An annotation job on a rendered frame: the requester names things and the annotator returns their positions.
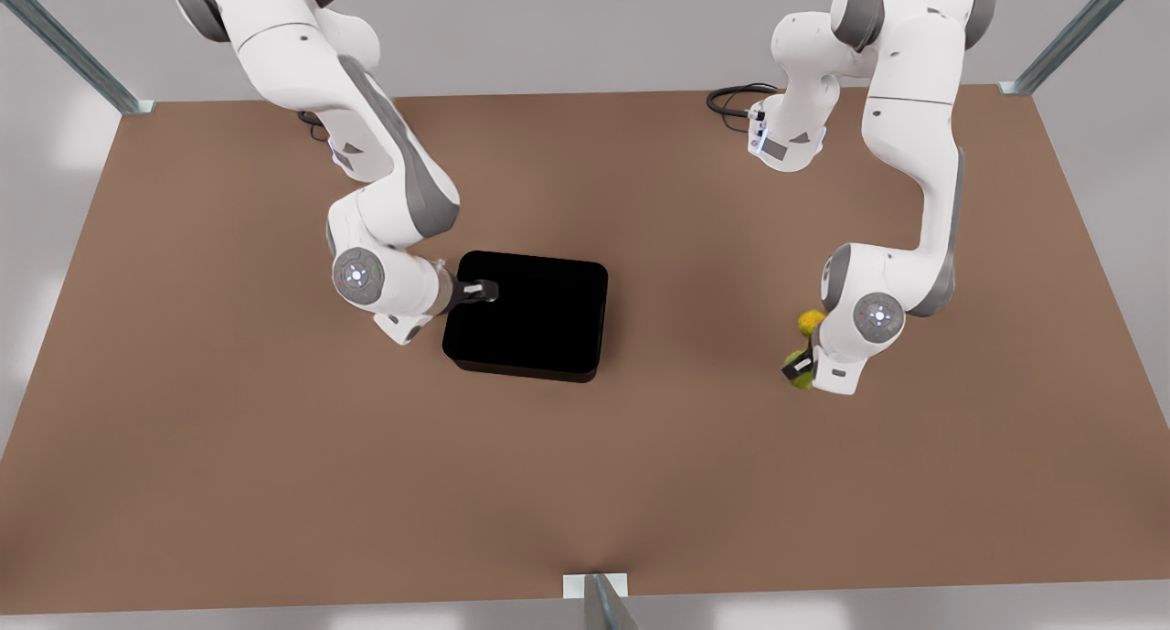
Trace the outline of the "black square tray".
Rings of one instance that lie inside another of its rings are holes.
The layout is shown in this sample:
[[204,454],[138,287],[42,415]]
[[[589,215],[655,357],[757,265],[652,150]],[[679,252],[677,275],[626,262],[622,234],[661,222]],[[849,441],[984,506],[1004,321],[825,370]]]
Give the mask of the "black square tray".
[[457,276],[497,285],[498,297],[447,314],[442,349],[452,363],[526,379],[593,381],[610,292],[601,263],[468,251]]

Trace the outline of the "silver frame post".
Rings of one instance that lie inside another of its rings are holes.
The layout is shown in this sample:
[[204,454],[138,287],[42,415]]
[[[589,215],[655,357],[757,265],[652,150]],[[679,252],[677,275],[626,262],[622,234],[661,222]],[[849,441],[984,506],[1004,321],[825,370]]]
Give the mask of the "silver frame post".
[[999,81],[1004,96],[1032,96],[1127,0],[1090,0],[1014,80]]
[[99,63],[91,52],[80,43],[70,30],[58,23],[58,20],[37,0],[0,0],[21,23],[25,23],[34,35],[58,59],[76,71],[80,78],[87,81],[122,116],[147,116],[154,112],[154,101],[139,100],[122,84],[112,71]]
[[565,574],[560,576],[560,596],[581,600],[584,630],[640,630],[626,607],[626,571]]

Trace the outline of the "yellow green fruit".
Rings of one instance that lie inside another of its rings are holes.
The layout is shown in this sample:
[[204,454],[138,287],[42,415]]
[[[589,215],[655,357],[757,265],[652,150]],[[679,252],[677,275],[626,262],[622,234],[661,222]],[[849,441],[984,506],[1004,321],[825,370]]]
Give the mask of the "yellow green fruit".
[[[807,310],[801,313],[801,317],[798,319],[798,329],[801,330],[801,335],[812,338],[814,330],[820,322],[826,317],[826,314],[820,310]],[[804,368],[801,375],[794,377],[792,381],[794,388],[807,390],[814,386],[814,365],[808,364]]]

